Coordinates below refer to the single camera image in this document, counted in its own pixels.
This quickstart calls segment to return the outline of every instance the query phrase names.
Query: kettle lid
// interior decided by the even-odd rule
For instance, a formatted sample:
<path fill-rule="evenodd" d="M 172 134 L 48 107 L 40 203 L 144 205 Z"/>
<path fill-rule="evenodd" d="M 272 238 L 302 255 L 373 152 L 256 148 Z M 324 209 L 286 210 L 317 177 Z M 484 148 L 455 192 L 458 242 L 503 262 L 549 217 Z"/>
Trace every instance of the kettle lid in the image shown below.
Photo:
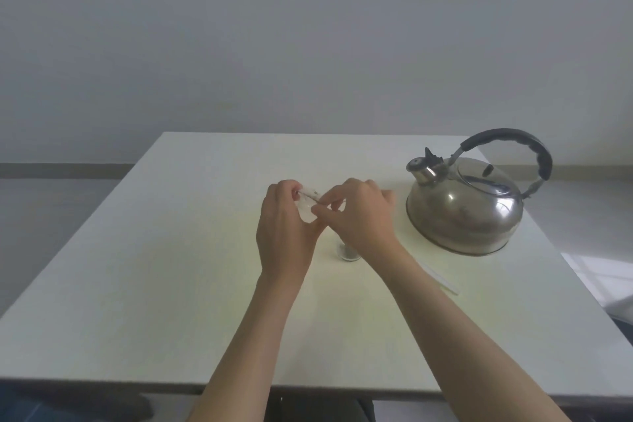
<path fill-rule="evenodd" d="M 514 181 L 493 164 L 461 157 L 455 165 L 463 181 L 478 190 L 495 196 L 521 195 Z"/>

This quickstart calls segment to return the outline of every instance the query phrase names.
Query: tabletop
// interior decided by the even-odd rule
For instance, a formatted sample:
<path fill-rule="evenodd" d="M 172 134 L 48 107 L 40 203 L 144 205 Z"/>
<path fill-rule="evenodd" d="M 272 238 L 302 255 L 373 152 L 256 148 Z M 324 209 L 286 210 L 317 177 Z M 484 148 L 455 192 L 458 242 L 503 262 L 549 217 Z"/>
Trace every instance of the tabletop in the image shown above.
<path fill-rule="evenodd" d="M 353 176 L 396 191 L 400 241 L 545 391 L 633 396 L 633 347 L 528 213 L 484 257 L 443 250 L 409 222 L 407 162 L 463 139 L 163 134 L 0 319 L 0 379 L 205 384 L 255 287 L 268 185 L 323 192 Z M 439 392 L 389 291 L 362 260 L 340 260 L 337 240 L 327 229 L 318 242 L 273 385 Z"/>

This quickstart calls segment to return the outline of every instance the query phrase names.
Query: left hand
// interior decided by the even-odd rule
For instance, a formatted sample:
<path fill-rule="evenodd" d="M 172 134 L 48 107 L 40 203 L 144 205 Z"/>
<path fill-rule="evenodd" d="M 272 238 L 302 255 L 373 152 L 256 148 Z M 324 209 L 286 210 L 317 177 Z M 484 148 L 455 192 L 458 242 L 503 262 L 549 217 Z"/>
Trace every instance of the left hand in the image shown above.
<path fill-rule="evenodd" d="M 296 290 L 308 272 L 317 239 L 327 227 L 320 219 L 310 224 L 301 220 L 294 204 L 299 200 L 300 188 L 296 180 L 282 180 L 268 187 L 256 236 L 262 277 L 268 282 L 290 284 Z"/>

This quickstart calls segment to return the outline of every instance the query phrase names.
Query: hand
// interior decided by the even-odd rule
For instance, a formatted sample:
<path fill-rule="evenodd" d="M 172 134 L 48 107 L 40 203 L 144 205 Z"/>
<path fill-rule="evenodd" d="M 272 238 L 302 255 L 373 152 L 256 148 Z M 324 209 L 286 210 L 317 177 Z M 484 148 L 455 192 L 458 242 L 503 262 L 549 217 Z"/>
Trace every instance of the hand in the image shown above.
<path fill-rule="evenodd" d="M 339 212 L 344 200 L 345 210 Z M 369 261 L 385 246 L 398 244 L 391 219 L 395 202 L 394 192 L 380 190 L 373 180 L 347 179 L 328 190 L 312 207 L 312 213 Z"/>
<path fill-rule="evenodd" d="M 261 204 L 257 226 L 257 247 L 261 274 L 268 282 L 290 284 L 299 290 L 312 261 L 315 245 L 327 225 L 317 219 L 301 220 L 294 204 L 299 200 L 296 180 L 282 180 L 268 187 Z"/>

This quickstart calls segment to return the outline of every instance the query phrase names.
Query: right hand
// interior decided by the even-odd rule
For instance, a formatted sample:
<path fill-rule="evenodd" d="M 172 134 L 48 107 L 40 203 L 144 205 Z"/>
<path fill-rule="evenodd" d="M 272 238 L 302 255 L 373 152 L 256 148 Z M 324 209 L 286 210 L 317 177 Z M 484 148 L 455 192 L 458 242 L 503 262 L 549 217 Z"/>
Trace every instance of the right hand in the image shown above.
<path fill-rule="evenodd" d="M 340 212 L 338 207 L 343 201 L 345 209 Z M 380 190 L 373 180 L 347 179 L 328 190 L 312 206 L 312 213 L 368 260 L 384 248 L 398 244 L 391 218 L 395 202 L 394 192 Z"/>

